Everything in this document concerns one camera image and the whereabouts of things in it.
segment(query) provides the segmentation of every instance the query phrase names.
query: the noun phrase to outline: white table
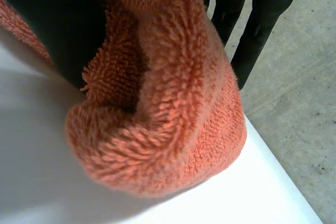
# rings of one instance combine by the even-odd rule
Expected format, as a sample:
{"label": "white table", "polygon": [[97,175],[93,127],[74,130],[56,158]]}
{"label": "white table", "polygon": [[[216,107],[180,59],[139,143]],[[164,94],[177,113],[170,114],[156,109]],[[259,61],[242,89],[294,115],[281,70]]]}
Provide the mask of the white table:
{"label": "white table", "polygon": [[21,42],[0,29],[0,223],[322,223],[247,120],[237,161],[165,199],[137,199],[96,185],[64,135],[83,99]]}

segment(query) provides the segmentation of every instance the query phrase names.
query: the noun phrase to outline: gray floor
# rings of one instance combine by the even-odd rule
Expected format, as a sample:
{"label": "gray floor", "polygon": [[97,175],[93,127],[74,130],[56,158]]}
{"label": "gray floor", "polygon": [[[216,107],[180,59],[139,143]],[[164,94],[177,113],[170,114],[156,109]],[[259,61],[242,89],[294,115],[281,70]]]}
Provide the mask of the gray floor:
{"label": "gray floor", "polygon": [[[229,57],[251,1],[226,46]],[[242,91],[246,115],[325,224],[336,223],[335,81],[336,0],[294,0]]]}

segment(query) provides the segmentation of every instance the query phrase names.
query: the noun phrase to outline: dark fabric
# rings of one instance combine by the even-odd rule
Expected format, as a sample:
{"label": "dark fabric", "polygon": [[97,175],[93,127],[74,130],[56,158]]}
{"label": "dark fabric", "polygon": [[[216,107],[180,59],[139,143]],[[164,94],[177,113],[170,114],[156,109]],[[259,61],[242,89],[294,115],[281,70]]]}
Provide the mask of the dark fabric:
{"label": "dark fabric", "polygon": [[242,89],[279,16],[293,0],[253,0],[253,9],[231,61]]}
{"label": "dark fabric", "polygon": [[[253,10],[231,61],[242,89],[279,16],[293,0],[253,0]],[[216,0],[212,22],[224,44],[241,14],[245,0]]]}
{"label": "dark fabric", "polygon": [[97,0],[6,1],[46,46],[56,70],[82,88],[82,69],[105,37],[104,10]]}

